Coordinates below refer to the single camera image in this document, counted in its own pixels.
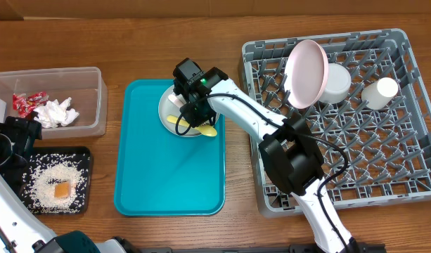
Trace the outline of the large red snack wrapper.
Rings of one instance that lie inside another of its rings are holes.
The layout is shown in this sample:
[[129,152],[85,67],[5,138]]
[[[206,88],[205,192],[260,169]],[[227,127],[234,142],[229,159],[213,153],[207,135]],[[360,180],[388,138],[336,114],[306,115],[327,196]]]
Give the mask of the large red snack wrapper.
[[49,95],[45,92],[35,93],[31,96],[26,96],[25,93],[16,94],[12,96],[13,109],[18,113],[19,117],[26,118],[35,108],[44,105],[49,99]]

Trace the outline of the white napkin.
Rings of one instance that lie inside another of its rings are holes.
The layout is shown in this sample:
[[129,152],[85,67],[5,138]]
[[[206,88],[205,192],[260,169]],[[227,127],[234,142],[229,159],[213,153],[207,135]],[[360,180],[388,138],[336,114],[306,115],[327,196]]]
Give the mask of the white napkin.
[[45,105],[40,105],[34,109],[37,114],[34,116],[34,120],[45,129],[66,127],[79,117],[79,113],[74,108],[69,109],[71,102],[71,97],[62,103],[59,103],[58,100],[48,100]]

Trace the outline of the yellow plastic spoon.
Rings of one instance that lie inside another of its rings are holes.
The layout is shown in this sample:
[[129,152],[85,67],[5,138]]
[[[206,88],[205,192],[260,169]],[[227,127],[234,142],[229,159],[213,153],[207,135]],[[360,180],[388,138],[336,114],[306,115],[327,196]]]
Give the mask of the yellow plastic spoon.
[[[182,126],[182,127],[190,126],[190,124],[185,120],[181,119],[180,121],[178,121],[178,117],[173,115],[167,116],[167,121],[173,124],[178,124],[179,126]],[[193,129],[198,131],[200,134],[204,136],[215,137],[217,135],[217,130],[211,125],[204,124],[197,127],[193,127]]]

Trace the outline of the orange food cube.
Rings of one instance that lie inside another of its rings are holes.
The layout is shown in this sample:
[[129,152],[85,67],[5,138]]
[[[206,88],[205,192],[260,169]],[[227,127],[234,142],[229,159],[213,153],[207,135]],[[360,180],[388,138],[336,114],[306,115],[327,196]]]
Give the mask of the orange food cube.
[[72,186],[69,181],[58,183],[54,188],[54,197],[63,199],[70,197]]

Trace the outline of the pink plate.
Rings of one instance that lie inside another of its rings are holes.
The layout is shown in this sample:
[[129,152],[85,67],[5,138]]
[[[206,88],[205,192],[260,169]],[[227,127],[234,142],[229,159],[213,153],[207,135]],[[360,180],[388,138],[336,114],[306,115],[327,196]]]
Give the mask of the pink plate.
[[290,92],[288,102],[297,109],[313,105],[322,95],[328,80],[328,59],[324,49],[306,39],[290,52],[284,88]]

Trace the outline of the grey bowl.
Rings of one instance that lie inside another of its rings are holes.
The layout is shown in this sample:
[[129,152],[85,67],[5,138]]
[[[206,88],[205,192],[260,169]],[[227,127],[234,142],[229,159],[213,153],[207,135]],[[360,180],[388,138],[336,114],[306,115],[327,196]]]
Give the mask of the grey bowl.
[[328,80],[319,102],[336,104],[342,102],[348,95],[351,86],[349,71],[336,63],[328,64]]

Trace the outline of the white paper cup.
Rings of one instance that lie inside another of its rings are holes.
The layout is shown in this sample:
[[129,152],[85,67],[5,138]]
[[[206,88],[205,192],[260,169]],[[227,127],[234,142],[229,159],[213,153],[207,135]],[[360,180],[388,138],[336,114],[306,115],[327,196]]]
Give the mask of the white paper cup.
[[389,77],[383,77],[368,85],[361,92],[361,99],[368,101],[367,107],[372,110],[383,109],[397,94],[398,83]]

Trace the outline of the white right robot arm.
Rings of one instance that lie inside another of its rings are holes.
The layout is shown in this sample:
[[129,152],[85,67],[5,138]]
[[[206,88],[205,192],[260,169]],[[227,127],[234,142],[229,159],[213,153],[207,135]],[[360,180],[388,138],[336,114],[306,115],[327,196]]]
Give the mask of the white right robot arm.
[[174,92],[185,103],[179,119],[197,128],[217,115],[233,120],[255,139],[272,183],[293,196],[314,232],[322,252],[359,252],[360,247],[342,224],[326,185],[349,166],[343,149],[311,133],[301,117],[276,114],[243,93],[228,75],[213,67],[203,71],[190,58],[174,71]]

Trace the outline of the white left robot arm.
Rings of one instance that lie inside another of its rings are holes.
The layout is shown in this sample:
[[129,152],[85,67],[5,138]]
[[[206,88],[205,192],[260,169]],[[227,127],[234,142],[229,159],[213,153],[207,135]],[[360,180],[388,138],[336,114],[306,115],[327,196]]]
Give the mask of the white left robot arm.
[[94,243],[81,231],[57,236],[37,219],[8,185],[3,172],[27,166],[34,141],[41,138],[41,124],[19,117],[0,123],[0,252],[126,253],[120,239]]

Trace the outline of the grey dishwasher rack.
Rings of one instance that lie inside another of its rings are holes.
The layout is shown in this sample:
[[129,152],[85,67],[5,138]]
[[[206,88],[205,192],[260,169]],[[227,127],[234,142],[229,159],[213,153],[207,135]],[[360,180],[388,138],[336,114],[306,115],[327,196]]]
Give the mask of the grey dishwasher rack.
[[[406,33],[324,34],[314,41],[351,75],[342,102],[302,110],[288,102],[284,72],[297,37],[243,45],[239,75],[246,92],[273,112],[304,118],[314,135],[344,150],[349,168],[327,186],[336,208],[431,200],[431,104]],[[372,110],[361,92],[383,77],[399,90],[383,109]]]

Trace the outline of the grey plate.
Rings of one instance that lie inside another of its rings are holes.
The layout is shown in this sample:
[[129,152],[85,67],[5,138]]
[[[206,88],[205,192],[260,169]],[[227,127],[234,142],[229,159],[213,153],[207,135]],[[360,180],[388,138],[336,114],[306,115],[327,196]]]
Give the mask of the grey plate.
[[[173,123],[170,123],[167,121],[167,116],[173,115],[173,116],[178,117],[181,114],[181,112],[179,110],[180,108],[177,108],[167,98],[169,94],[171,94],[171,93],[175,94],[173,89],[174,89],[174,86],[170,86],[163,93],[163,95],[160,99],[159,105],[158,105],[158,114],[160,117],[160,121],[162,122],[162,124],[166,128],[166,130],[168,130],[172,134],[176,135],[176,129],[175,129],[176,124],[173,124]],[[185,100],[182,97],[182,95],[179,95],[179,96],[176,95],[176,96],[183,102],[183,104],[185,103]],[[210,125],[210,121],[206,121],[204,124]],[[179,132],[181,132],[181,133],[184,132],[186,129],[187,129],[187,127],[185,127],[185,126],[179,126]],[[178,137],[196,137],[196,136],[201,136],[201,135],[202,134],[200,134],[198,131],[191,128],[189,130],[189,132],[187,132],[183,136],[178,136]]]

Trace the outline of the clear plastic bin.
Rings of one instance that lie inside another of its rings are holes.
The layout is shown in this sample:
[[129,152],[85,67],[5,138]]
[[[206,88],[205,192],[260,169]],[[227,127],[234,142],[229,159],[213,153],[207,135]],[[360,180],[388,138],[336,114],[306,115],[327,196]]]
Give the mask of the clear plastic bin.
[[43,129],[44,139],[102,136],[108,111],[108,90],[97,67],[66,67],[0,72],[0,122],[18,113],[13,94],[46,92],[50,100],[71,99],[79,116],[68,126]]

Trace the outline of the teal plastic tray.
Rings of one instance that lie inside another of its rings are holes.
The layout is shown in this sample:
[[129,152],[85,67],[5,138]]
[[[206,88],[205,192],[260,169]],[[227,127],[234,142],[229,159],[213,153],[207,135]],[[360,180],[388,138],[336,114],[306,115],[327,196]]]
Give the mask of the teal plastic tray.
[[216,214],[225,202],[225,119],[217,136],[174,134],[159,104],[171,79],[139,79],[125,90],[114,205],[125,216]]

